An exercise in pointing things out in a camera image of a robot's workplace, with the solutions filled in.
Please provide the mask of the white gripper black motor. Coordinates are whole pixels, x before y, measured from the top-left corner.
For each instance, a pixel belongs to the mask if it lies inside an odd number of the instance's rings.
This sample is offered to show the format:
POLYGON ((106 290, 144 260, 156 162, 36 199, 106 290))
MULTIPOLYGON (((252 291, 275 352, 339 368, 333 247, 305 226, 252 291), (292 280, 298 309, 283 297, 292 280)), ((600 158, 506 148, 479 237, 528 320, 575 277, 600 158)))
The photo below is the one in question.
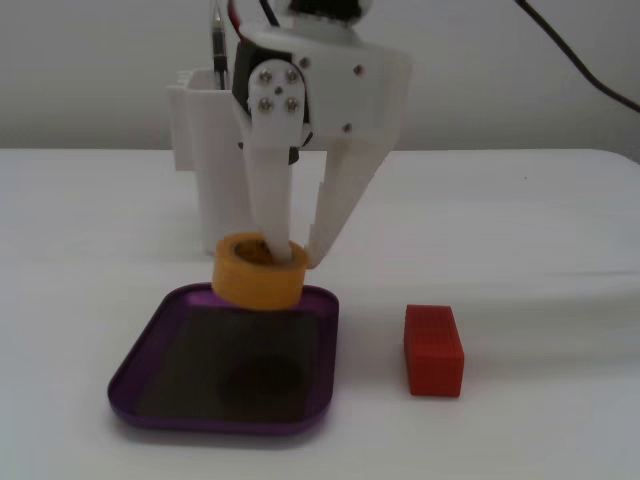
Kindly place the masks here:
POLYGON ((401 130, 410 58, 367 43, 339 21, 245 24, 233 95, 255 225, 274 260, 291 258, 290 149, 327 145, 306 245, 308 268, 329 253, 401 130))

